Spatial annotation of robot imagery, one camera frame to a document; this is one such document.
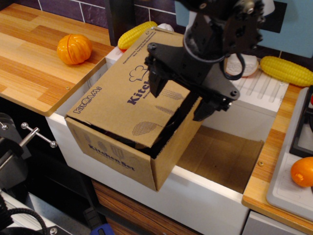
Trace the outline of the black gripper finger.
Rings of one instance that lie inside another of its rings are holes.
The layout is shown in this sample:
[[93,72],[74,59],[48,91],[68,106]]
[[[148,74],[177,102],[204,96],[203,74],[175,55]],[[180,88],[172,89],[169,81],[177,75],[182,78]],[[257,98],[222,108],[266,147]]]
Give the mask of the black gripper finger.
[[202,99],[194,112],[194,121],[203,121],[211,116],[220,106],[220,102],[216,99]]
[[149,74],[149,84],[150,84],[150,91],[154,97],[158,97],[159,94],[164,89],[165,85],[167,84],[168,80],[161,77],[155,72],[150,72]]

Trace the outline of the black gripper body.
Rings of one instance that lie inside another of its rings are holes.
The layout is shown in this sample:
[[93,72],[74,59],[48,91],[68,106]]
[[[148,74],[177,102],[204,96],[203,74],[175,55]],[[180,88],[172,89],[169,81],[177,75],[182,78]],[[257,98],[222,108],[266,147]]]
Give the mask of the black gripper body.
[[200,102],[203,98],[218,100],[220,106],[216,111],[228,110],[240,96],[239,90],[223,73],[224,59],[196,58],[187,50],[182,36],[157,32],[148,42],[147,52],[145,64],[149,73],[155,72],[168,82],[176,82]]

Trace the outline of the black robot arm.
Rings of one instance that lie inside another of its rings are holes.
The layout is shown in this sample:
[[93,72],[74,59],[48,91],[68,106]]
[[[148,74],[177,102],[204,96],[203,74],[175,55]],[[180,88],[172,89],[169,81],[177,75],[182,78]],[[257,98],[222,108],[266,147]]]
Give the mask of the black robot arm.
[[239,98],[232,82],[243,73],[227,74],[224,63],[236,55],[244,65],[242,53],[262,40],[264,4],[260,0],[184,0],[182,4],[196,13],[183,45],[149,43],[145,64],[153,96],[159,96],[169,80],[175,81],[201,98],[194,120],[202,121],[215,111],[226,111]]

